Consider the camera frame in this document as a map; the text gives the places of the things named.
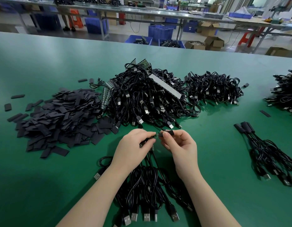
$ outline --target shoe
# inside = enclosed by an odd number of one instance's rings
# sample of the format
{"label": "shoe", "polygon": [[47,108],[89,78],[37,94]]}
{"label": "shoe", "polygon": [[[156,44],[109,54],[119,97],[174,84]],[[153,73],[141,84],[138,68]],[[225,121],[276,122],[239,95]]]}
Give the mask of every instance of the shoe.
{"label": "shoe", "polygon": [[65,26],[65,28],[63,28],[63,31],[70,31],[70,28]]}

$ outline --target pile of usb cables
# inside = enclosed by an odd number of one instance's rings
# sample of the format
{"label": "pile of usb cables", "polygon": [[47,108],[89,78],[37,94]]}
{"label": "pile of usb cables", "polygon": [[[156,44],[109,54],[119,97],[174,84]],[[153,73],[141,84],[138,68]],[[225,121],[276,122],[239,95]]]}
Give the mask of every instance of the pile of usb cables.
{"label": "pile of usb cables", "polygon": [[273,75],[278,84],[271,88],[274,95],[265,99],[269,103],[268,106],[274,105],[292,112],[292,70],[289,70],[289,72],[286,76]]}
{"label": "pile of usb cables", "polygon": [[292,159],[281,151],[271,140],[262,140],[259,138],[248,122],[235,124],[235,128],[245,134],[250,144],[250,157],[252,159],[252,168],[258,176],[269,180],[272,175],[276,175],[286,186],[292,186]]}
{"label": "pile of usb cables", "polygon": [[185,82],[189,89],[187,90],[188,98],[193,105],[203,102],[207,105],[207,101],[213,101],[216,105],[219,102],[229,102],[230,104],[239,104],[238,98],[244,93],[239,87],[240,80],[238,78],[230,78],[225,74],[219,75],[217,72],[206,72],[199,76],[193,72],[189,72],[185,76]]}
{"label": "pile of usb cables", "polygon": [[[118,190],[115,200],[120,209],[114,219],[114,226],[120,227],[123,223],[129,225],[132,221],[137,221],[140,207],[142,214],[144,214],[144,221],[153,219],[156,222],[158,210],[162,208],[163,204],[165,204],[172,220],[178,221],[179,217],[175,206],[169,200],[163,187],[180,206],[193,211],[191,199],[184,186],[171,181],[165,169],[155,167],[152,164],[152,157],[157,165],[152,149],[145,157],[145,164],[141,163],[134,169]],[[102,168],[95,175],[95,179],[99,179],[109,167],[111,160],[112,156],[100,159],[99,163]]]}
{"label": "pile of usb cables", "polygon": [[182,116],[197,117],[200,107],[186,101],[185,82],[168,70],[152,69],[151,65],[125,65],[125,72],[107,82],[106,111],[123,126],[129,124],[142,128],[142,123],[159,129],[173,125]]}

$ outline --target floor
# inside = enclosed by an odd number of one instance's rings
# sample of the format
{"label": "floor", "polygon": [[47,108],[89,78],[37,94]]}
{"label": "floor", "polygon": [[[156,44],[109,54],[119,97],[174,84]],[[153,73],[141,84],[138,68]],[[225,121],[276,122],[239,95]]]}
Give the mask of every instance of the floor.
{"label": "floor", "polygon": [[[77,29],[76,32],[64,32],[63,30],[57,30],[57,31],[37,31],[34,27],[34,24],[29,16],[29,14],[23,14],[22,15],[23,20],[25,24],[29,28],[29,32],[31,34],[36,35],[46,35],[46,36],[53,36],[53,37],[65,37],[65,38],[80,38],[80,39],[88,39],[88,40],[101,40],[101,35],[97,34],[89,34],[87,33],[86,27],[82,29]],[[139,15],[128,15],[128,19],[130,18],[136,18],[139,19],[141,16]],[[65,24],[62,20],[61,15],[59,15],[61,26],[64,27]],[[126,22],[125,25],[117,25],[117,26],[109,26],[110,29],[110,35],[107,38],[108,41],[116,41],[116,42],[124,42],[129,35],[144,35],[148,36],[148,23],[139,23],[139,22]],[[172,38],[175,39],[177,35],[178,28],[173,31]],[[13,33],[25,33],[24,28],[21,26],[20,18],[17,14],[11,14],[11,13],[5,13],[0,11],[0,31],[3,32],[13,32]],[[217,36],[225,41],[225,46],[222,48],[222,51],[225,52],[242,52],[242,48],[244,44],[241,46],[238,46],[239,40],[242,38],[243,33],[235,33],[231,31],[221,31],[219,30],[217,32]],[[204,41],[205,36],[202,36],[198,33],[189,33],[189,32],[183,32],[182,34],[182,41]],[[252,46],[250,48],[247,48],[244,52],[250,53],[255,46],[257,45],[257,42],[259,41],[259,38],[255,38]],[[292,50],[292,37],[286,37],[286,36],[267,36],[263,42],[261,43],[261,46],[257,49],[256,54],[265,54],[269,47],[275,46],[275,47],[284,47]]]}

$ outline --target green tabletop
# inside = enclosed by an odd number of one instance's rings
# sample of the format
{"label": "green tabletop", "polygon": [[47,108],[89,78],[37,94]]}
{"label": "green tabletop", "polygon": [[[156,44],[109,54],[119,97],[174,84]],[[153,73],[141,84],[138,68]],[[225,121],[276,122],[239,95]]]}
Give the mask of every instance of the green tabletop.
{"label": "green tabletop", "polygon": [[[167,69],[183,78],[189,71],[206,70],[249,83],[240,105],[207,105],[198,118],[183,118],[180,124],[198,146],[202,175],[242,227],[292,226],[292,188],[275,176],[258,179],[242,135],[235,123],[250,122],[262,139],[274,141],[292,157],[292,117],[275,107],[266,107],[263,97],[276,85],[273,74],[287,74],[292,58],[164,48],[108,41],[55,38],[0,32],[0,226],[54,226],[94,183],[102,156],[113,155],[121,137],[105,136],[98,145],[72,148],[66,157],[25,152],[27,139],[16,138],[15,123],[6,119],[24,113],[28,103],[50,99],[59,87],[87,88],[83,78],[108,80],[124,71],[134,58],[146,58],[153,68]],[[25,94],[24,98],[10,99]],[[12,110],[4,111],[4,104]],[[265,110],[268,118],[259,110]],[[157,131],[145,125],[148,131]],[[155,155],[160,167],[176,178],[172,156],[159,144]],[[173,223],[163,207],[158,222],[131,226],[197,226],[196,213],[189,213],[174,201],[180,221]],[[118,208],[113,204],[104,226],[112,226]]]}

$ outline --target orange stool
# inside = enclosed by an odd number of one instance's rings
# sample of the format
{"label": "orange stool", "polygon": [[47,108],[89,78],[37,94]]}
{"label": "orange stool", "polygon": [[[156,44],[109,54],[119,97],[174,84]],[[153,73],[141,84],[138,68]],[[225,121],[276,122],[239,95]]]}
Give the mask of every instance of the orange stool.
{"label": "orange stool", "polygon": [[[260,28],[260,30],[258,31],[258,32],[259,32],[259,35],[260,35],[260,33],[263,32],[264,29],[265,29],[265,27],[261,27],[261,28]],[[241,45],[242,43],[247,43],[247,42],[248,42],[248,40],[249,40],[249,38],[247,38],[247,35],[248,35],[248,34],[249,34],[249,33],[245,33],[245,34],[243,35],[243,37],[242,37],[241,40],[239,41],[238,45]],[[251,37],[250,42],[249,42],[249,44],[248,44],[248,48],[251,46],[251,44],[252,44],[254,38],[255,38],[255,34],[253,34],[253,36]]]}
{"label": "orange stool", "polygon": [[[72,13],[72,14],[78,14],[79,15],[79,11],[76,10],[76,9],[70,9],[70,13]],[[72,23],[69,22],[69,26],[70,27],[72,27],[72,26],[78,26],[80,29],[84,27],[83,22],[82,22],[82,20],[81,20],[80,17],[73,16],[73,15],[71,15],[71,17],[72,17],[72,20],[73,20],[74,25],[72,25]]]}
{"label": "orange stool", "polygon": [[[125,14],[119,13],[119,18],[120,18],[120,19],[125,19]],[[126,24],[125,21],[119,21],[119,23],[120,23],[120,24],[123,24],[123,25]]]}

